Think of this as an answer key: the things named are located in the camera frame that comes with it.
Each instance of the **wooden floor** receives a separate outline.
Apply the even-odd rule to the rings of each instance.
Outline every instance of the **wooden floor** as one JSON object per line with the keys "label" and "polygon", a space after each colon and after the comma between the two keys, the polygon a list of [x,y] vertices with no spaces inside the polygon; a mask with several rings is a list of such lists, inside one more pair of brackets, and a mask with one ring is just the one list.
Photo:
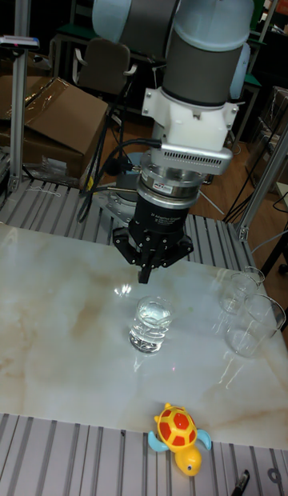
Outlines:
{"label": "wooden floor", "polygon": [[[124,140],[136,137],[149,138],[151,135],[152,128],[149,126],[133,124],[132,122],[127,122],[125,125]],[[112,151],[115,145],[116,142],[111,131],[109,131],[106,136],[106,143],[103,151],[104,159],[108,153]],[[240,143],[239,147],[241,147],[241,152],[234,156],[234,160],[230,164],[228,170],[222,176],[214,177],[211,185],[202,186],[202,192],[209,197],[224,214],[229,210],[247,176],[245,161],[249,153],[244,143]],[[126,151],[127,153],[131,153],[132,151],[141,150],[141,146],[129,146]],[[252,184],[248,182],[243,191],[241,201],[250,195],[253,190]],[[254,249],[260,243],[283,230],[288,220],[288,214],[282,214],[272,207],[277,199],[277,195],[268,194],[261,204],[250,227],[248,243],[251,249]],[[197,204],[191,208],[190,212],[203,217],[219,220],[222,220],[224,217],[224,215],[218,212],[203,196],[201,196]],[[277,240],[274,240],[255,251],[254,260],[257,268],[261,269],[264,261],[269,256],[276,243]],[[278,265],[284,262],[284,258],[280,257],[279,263],[274,266],[266,278],[265,288],[268,295],[279,302],[285,309],[288,307],[288,274],[283,276],[278,273]],[[288,341],[288,328],[286,328],[285,336]]]}

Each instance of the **empty glass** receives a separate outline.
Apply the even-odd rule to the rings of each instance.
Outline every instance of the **empty glass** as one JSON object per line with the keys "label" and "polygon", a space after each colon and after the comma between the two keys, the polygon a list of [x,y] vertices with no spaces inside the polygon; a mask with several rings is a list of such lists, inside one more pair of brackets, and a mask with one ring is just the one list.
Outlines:
{"label": "empty glass", "polygon": [[259,347],[281,329],[286,320],[281,306],[266,295],[247,295],[241,313],[226,332],[226,343],[236,354],[256,357]]}
{"label": "empty glass", "polygon": [[244,298],[249,294],[256,293],[257,289],[257,283],[249,275],[242,272],[232,274],[220,297],[220,306],[227,313],[236,314],[239,312]]}
{"label": "empty glass", "polygon": [[244,274],[249,275],[257,284],[258,288],[265,281],[265,275],[255,266],[245,266],[242,271]]}

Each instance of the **turtle toy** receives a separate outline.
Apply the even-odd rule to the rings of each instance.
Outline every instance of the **turtle toy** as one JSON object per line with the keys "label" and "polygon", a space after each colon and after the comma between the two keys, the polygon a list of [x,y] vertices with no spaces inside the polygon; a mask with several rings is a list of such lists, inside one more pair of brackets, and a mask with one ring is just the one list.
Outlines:
{"label": "turtle toy", "polygon": [[152,430],[148,433],[148,443],[152,450],[162,452],[171,450],[175,453],[175,461],[188,476],[195,476],[201,468],[202,457],[195,446],[196,439],[202,441],[205,447],[211,449],[211,438],[204,430],[197,429],[192,417],[185,407],[165,404],[160,416],[155,416],[159,441]]}

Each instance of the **glass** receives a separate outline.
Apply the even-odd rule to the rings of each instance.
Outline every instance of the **glass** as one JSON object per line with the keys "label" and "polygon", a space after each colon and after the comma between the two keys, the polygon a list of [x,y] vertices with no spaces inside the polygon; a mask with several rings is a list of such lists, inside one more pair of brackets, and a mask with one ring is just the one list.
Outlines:
{"label": "glass", "polygon": [[256,293],[257,290],[257,283],[249,275],[242,272],[232,274],[220,297],[220,306],[227,313],[236,314],[239,312],[244,298],[249,294]]}
{"label": "glass", "polygon": [[132,345],[141,352],[158,352],[173,319],[172,314],[172,305],[164,298],[141,298],[129,335]]}
{"label": "glass", "polygon": [[243,273],[249,275],[256,282],[258,288],[265,281],[264,273],[254,266],[245,266]]}
{"label": "glass", "polygon": [[259,347],[281,329],[285,320],[285,312],[272,298],[247,295],[242,312],[226,332],[226,343],[244,358],[256,357]]}

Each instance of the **pen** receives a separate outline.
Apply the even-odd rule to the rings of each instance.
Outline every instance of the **pen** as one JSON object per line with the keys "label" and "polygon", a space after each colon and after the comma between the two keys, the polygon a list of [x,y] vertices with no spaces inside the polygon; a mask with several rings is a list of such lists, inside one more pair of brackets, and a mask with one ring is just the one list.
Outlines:
{"label": "pen", "polygon": [[246,485],[249,481],[249,478],[250,478],[250,473],[248,470],[245,470],[240,479],[239,479],[239,482],[238,484],[236,485],[233,493],[231,496],[242,496],[244,490],[246,489]]}

